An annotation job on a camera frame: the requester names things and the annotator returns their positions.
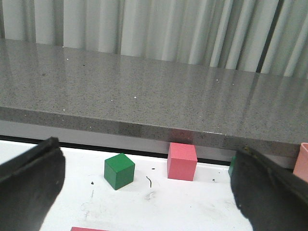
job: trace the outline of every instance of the pink container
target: pink container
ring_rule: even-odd
[[[300,145],[293,173],[308,182],[308,143],[302,143]]]

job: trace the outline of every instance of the green cube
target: green cube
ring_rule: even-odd
[[[104,177],[114,190],[132,183],[134,172],[135,163],[123,153],[105,160]]]
[[[230,163],[230,167],[228,170],[229,176],[232,176],[232,172],[233,172],[233,168],[234,168],[234,162],[235,162],[236,156],[232,157],[231,163]]]

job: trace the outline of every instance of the cube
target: cube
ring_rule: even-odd
[[[105,160],[104,178],[118,190],[134,181],[135,163],[124,153]]]
[[[235,156],[232,157],[231,162],[230,162],[230,167],[229,167],[229,169],[228,169],[228,173],[229,173],[229,176],[230,176],[230,177],[232,176],[232,172],[233,172],[233,168],[234,168],[235,159],[236,159]]]
[[[197,162],[194,145],[170,143],[167,160],[168,178],[193,181]]]
[[[94,229],[87,229],[87,228],[72,227],[71,231],[104,231],[104,230],[94,230]]]
[[[293,173],[308,182],[308,143],[302,143]]]

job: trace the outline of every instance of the gray countertop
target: gray countertop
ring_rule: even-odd
[[[308,80],[0,39],[0,120],[296,157]]]

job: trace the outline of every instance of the white curtain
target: white curtain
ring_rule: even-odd
[[[0,0],[0,37],[308,77],[307,0]]]

